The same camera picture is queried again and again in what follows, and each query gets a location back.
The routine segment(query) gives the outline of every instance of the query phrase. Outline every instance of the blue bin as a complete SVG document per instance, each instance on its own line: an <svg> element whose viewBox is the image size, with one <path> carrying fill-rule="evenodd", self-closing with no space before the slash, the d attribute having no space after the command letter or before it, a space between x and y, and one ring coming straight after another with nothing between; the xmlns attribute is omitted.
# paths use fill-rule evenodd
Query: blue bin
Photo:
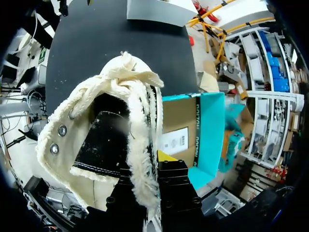
<svg viewBox="0 0 309 232"><path fill-rule="evenodd" d="M274 79L274 90L277 92L290 92L288 79Z"/></svg>
<svg viewBox="0 0 309 232"><path fill-rule="evenodd" d="M225 96L224 93L182 94L163 97L163 101L175 101L183 98L199 98L197 102L196 155L197 162L189 168L189 179L194 189L206 185L216 177L225 131Z"/></svg>

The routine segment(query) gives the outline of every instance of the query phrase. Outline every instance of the yellow cable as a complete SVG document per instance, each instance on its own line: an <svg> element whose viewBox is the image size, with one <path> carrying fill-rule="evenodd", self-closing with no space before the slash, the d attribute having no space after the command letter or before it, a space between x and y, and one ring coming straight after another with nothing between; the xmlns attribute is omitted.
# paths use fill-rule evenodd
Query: yellow cable
<svg viewBox="0 0 309 232"><path fill-rule="evenodd" d="M263 22L263 21L269 21L269 20L273 20L273 19L275 19L275 18L274 17L260 18L260 19L257 19L257 20L253 20L253 21L251 21L249 23L250 24L255 24L255 23L260 23L260 22ZM232 31L237 30L237 29L242 28L242 27L245 27L245 26L247 26L247 24L243 23L243 24L240 24L240 25L238 25L236 27L233 27L233 28L230 28L230 29L226 30L226 32L227 33L231 33ZM224 35L223 32L218 34L219 37L221 37L223 35Z"/></svg>
<svg viewBox="0 0 309 232"><path fill-rule="evenodd" d="M219 62L219 60L220 60L220 56L221 56L221 53L223 51L223 46L225 44L225 39L226 39L226 35L223 36L223 39L222 39L222 42L221 42L221 46L220 46L220 50L219 50L218 55L217 55L216 62Z"/></svg>
<svg viewBox="0 0 309 232"><path fill-rule="evenodd" d="M206 52L209 53L209 45L208 45L208 40L207 40L206 26L205 26L204 23L202 24L202 27L203 27L205 43L206 43Z"/></svg>

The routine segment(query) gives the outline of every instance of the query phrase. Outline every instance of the shelf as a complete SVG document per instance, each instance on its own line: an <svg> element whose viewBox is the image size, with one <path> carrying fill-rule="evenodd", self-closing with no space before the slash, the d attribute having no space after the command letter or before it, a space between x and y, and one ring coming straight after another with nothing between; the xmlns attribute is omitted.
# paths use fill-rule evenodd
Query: shelf
<svg viewBox="0 0 309 232"><path fill-rule="evenodd" d="M243 43L243 36L240 35L239 38L240 38L241 43L244 44L244 43ZM248 53L247 53L246 48L245 48L244 46L243 46L243 49L244 49L244 51L245 51L246 59L247 59L247 61L249 61L250 58L249 58L249 56L247 55ZM249 73L250 73L250 80L251 80L251 88L252 88L252 90L255 90L255 83L254 83L254 80L252 79L252 71L251 71L251 68L250 68L250 65L249 65L249 64L248 64L248 66L249 66Z"/></svg>
<svg viewBox="0 0 309 232"><path fill-rule="evenodd" d="M279 36L277 33L274 33L275 37L276 37L276 40L278 42L278 45L279 45L279 48L281 50L281 54L282 54L282 58L284 60L284 65L285 65L285 69L286 69L286 75L288 76L288 81L289 81L289 88L290 88L290 93L293 93L292 91L292 81L291 81L291 75L290 75L290 68L288 66L288 62L286 60L286 55L285 55L285 52L284 52L284 49L283 49L283 46L280 42L280 39L279 39Z"/></svg>
<svg viewBox="0 0 309 232"><path fill-rule="evenodd" d="M271 138L271 131L272 131L272 124L274 122L274 112L275 112L275 102L274 102L273 99L271 99L270 123L268 125L269 126L268 137L267 137L267 142L266 142L266 145L264 147L264 151L263 151L263 155L262 155L261 160L265 159L266 151L267 151L267 148L269 146L269 141L270 141L270 138Z"/></svg>
<svg viewBox="0 0 309 232"><path fill-rule="evenodd" d="M253 123L253 130L252 130L251 141L250 141L250 145L249 145L249 149L248 149L248 154L249 154L249 156L250 156L250 154L251 154L252 147L253 147L253 142L254 142L254 139L255 139L256 122L257 122L257 118L258 118L258 114L257 114L257 102L258 102L258 98L255 98L254 123Z"/></svg>
<svg viewBox="0 0 309 232"><path fill-rule="evenodd" d="M285 144L285 139L286 139L286 135L288 133L288 124L289 124L289 121L290 121L290 112L291 112L291 103L290 101L287 102L287 111L286 111L286 119L285 119L285 127L284 127L284 132L283 132L283 138L281 140L281 146L280 146L280 150L279 150L279 154L282 153L283 151L283 147L284 147L284 144Z"/></svg>
<svg viewBox="0 0 309 232"><path fill-rule="evenodd" d="M274 91L274 81L273 81L273 77L272 77L272 71L271 71L269 60L268 60L266 48L264 46L264 43L262 41L262 38L261 38L258 30L255 30L254 32L256 33L257 38L259 39L259 42L261 44L261 47L262 47L262 50L263 50L263 53L264 53L264 56L265 56L265 59L266 59L266 64L267 64L267 68L268 68L268 72L269 72L269 78L270 78L271 91Z"/></svg>

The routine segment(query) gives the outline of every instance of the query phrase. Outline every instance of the storage bin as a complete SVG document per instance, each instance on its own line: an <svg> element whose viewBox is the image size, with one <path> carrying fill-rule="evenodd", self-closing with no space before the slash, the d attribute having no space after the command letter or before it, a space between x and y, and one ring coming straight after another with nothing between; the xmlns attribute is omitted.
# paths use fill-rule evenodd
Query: storage bin
<svg viewBox="0 0 309 232"><path fill-rule="evenodd" d="M277 92L290 92L287 78L274 79L274 90Z"/></svg>
<svg viewBox="0 0 309 232"><path fill-rule="evenodd" d="M252 74L251 78L254 81L264 81L260 58L257 57L257 58L249 60L249 65L250 65L251 74Z"/></svg>
<svg viewBox="0 0 309 232"><path fill-rule="evenodd" d="M268 99L259 99L257 101L257 113L259 115L269 116L269 100Z"/></svg>
<svg viewBox="0 0 309 232"><path fill-rule="evenodd" d="M246 55L250 58L256 58L258 53L256 49L256 43L253 40L253 36L251 34L243 37L243 46L246 52Z"/></svg>
<svg viewBox="0 0 309 232"><path fill-rule="evenodd" d="M267 119L261 119L261 118L257 119L255 133L264 137L266 130L267 130Z"/></svg>

